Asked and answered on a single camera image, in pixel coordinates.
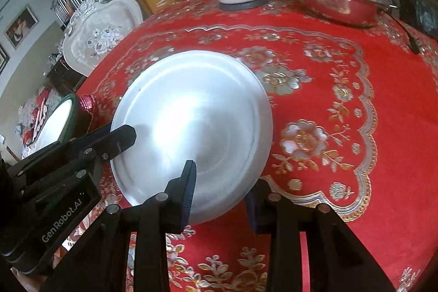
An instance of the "framed picture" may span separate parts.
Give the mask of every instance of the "framed picture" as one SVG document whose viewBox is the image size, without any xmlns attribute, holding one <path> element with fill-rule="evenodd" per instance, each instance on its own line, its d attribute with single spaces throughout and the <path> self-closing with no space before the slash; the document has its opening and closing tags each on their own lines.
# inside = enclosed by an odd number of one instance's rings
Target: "framed picture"
<svg viewBox="0 0 438 292">
<path fill-rule="evenodd" d="M 29 7 L 26 7 L 19 16 L 8 26 L 5 31 L 6 37 L 9 39 L 14 48 L 17 48 L 23 39 L 30 33 L 34 25 L 38 23 L 36 17 L 32 14 Z"/>
<path fill-rule="evenodd" d="M 0 73 L 2 73 L 8 61 L 9 61 L 9 56 L 7 55 L 3 47 L 0 45 Z"/>
</svg>

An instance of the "chair backrest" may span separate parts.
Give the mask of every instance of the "chair backrest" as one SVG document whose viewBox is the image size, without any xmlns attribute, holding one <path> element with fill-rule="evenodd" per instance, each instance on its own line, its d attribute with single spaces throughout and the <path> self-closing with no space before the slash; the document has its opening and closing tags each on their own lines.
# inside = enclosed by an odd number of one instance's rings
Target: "chair backrest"
<svg viewBox="0 0 438 292">
<path fill-rule="evenodd" d="M 96 66 L 143 22 L 135 0 L 86 0 L 64 32 L 63 53 L 75 71 L 90 76 Z"/>
</svg>

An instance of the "table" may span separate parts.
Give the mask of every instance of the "table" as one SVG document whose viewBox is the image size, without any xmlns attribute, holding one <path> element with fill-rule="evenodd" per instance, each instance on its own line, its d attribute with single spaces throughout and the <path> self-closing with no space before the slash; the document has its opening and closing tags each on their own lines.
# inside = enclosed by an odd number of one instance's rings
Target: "table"
<svg viewBox="0 0 438 292">
<path fill-rule="evenodd" d="M 262 178 L 298 204 L 330 204 L 402 292 L 438 246 L 438 46 L 410 30 L 422 43 L 420 55 L 386 16 L 360 30 L 314 18 L 293 0 L 230 13 L 217 0 L 187 0 L 128 35 L 77 93 L 95 96 L 98 127 L 160 59 L 192 49 L 236 57 L 263 83 L 272 107 Z M 108 204 L 129 206 L 109 167 L 101 189 L 102 201 L 71 245 Z M 166 245 L 172 291 L 265 291 L 269 236 L 251 231 L 243 203 L 167 235 Z M 134 255 L 135 234 L 127 291 Z"/>
</svg>

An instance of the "screw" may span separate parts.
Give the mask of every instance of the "screw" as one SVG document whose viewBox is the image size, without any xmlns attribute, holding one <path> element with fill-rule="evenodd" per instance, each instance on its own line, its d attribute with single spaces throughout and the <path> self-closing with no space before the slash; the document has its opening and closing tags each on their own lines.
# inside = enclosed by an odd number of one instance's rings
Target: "screw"
<svg viewBox="0 0 438 292">
<path fill-rule="evenodd" d="M 81 171 L 76 172 L 76 177 L 77 177 L 77 178 L 82 178 L 82 177 L 84 177 L 86 174 L 87 174 L 87 170 L 81 170 Z"/>
<path fill-rule="evenodd" d="M 323 203 L 318 205 L 318 210 L 322 213 L 329 213 L 332 209 L 328 204 Z"/>
<path fill-rule="evenodd" d="M 167 198 L 169 198 L 169 195 L 164 192 L 161 192 L 155 196 L 155 199 L 159 202 L 164 202 L 165 200 L 167 200 Z"/>
<path fill-rule="evenodd" d="M 271 202 L 278 202 L 281 199 L 281 194 L 278 193 L 270 193 L 268 199 Z"/>
<path fill-rule="evenodd" d="M 108 207 L 106 207 L 106 211 L 109 214 L 114 214 L 117 213 L 119 211 L 120 207 L 117 204 L 111 204 Z"/>
</svg>

